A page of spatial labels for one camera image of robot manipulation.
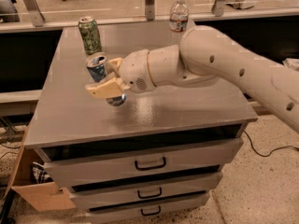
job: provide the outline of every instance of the drawer handle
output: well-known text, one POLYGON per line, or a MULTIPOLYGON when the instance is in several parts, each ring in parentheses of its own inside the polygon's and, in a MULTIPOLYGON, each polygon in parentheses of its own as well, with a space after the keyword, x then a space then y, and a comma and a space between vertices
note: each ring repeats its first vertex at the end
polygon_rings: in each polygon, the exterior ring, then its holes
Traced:
POLYGON ((154 213, 144 213, 143 209, 141 209, 141 214, 142 214, 143 217, 157 215, 159 213, 161 213, 161 206, 160 205, 158 206, 158 211, 154 212, 154 213))
POLYGON ((138 161, 135 161, 135 168, 138 171, 148 171, 148 170, 152 170, 152 169, 158 169, 158 168, 164 168, 166 166, 166 158, 163 157, 163 163, 161 165, 157 165, 157 166, 152 166, 152 167, 145 167, 145 168, 141 168, 138 166, 138 161))
POLYGON ((158 193, 158 194, 154 194, 154 195, 150 195, 150 196, 141 196, 140 193, 141 193, 141 192, 138 191, 138 198, 139 198, 139 199, 157 198, 157 197, 159 197, 159 196, 162 195, 162 189, 159 188, 159 193, 158 193))

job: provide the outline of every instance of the desk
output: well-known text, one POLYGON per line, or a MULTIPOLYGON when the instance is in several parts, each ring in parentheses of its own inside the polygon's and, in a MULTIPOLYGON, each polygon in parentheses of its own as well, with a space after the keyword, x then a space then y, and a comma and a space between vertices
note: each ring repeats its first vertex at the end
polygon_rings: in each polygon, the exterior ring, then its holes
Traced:
MULTIPOLYGON (((164 21, 100 26, 109 59, 178 42, 164 21)), ((206 203, 221 168, 257 115, 225 80, 211 86, 127 92, 124 105, 93 99, 77 27, 64 28, 24 145, 91 223, 206 203)))

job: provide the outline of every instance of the brown box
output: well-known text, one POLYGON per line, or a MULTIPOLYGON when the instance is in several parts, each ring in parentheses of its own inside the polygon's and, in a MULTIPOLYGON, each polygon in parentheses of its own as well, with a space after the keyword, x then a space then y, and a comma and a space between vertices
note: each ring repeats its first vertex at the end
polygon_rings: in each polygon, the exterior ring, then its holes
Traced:
POLYGON ((16 159, 11 177, 7 185, 6 195, 10 188, 19 193, 23 199, 37 211, 65 210, 76 206, 69 199, 67 189, 59 189, 55 182, 34 184, 32 182, 31 164, 33 161, 43 164, 32 149, 23 146, 25 136, 21 142, 20 151, 16 159))

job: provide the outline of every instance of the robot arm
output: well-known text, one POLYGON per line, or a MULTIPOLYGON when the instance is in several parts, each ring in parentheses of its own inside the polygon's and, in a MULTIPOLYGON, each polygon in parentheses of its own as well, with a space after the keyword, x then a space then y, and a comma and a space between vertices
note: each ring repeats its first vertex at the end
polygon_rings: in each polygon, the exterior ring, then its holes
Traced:
POLYGON ((175 45, 133 52, 112 70, 109 73, 119 82, 113 83, 107 76, 98 85, 87 87, 91 95, 110 98, 109 89, 113 89, 113 95, 121 95, 125 89, 141 93, 163 85, 201 87, 222 77, 299 132, 299 74, 244 49, 211 27, 188 30, 180 48, 175 45))

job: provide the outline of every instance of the clear water bottle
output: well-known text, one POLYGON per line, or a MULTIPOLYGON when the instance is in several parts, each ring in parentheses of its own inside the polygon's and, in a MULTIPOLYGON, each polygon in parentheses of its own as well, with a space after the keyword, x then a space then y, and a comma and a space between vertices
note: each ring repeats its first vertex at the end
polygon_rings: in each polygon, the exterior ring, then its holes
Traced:
POLYGON ((177 0, 170 9, 169 26, 174 32, 181 33, 186 30, 189 10, 186 0, 177 0))

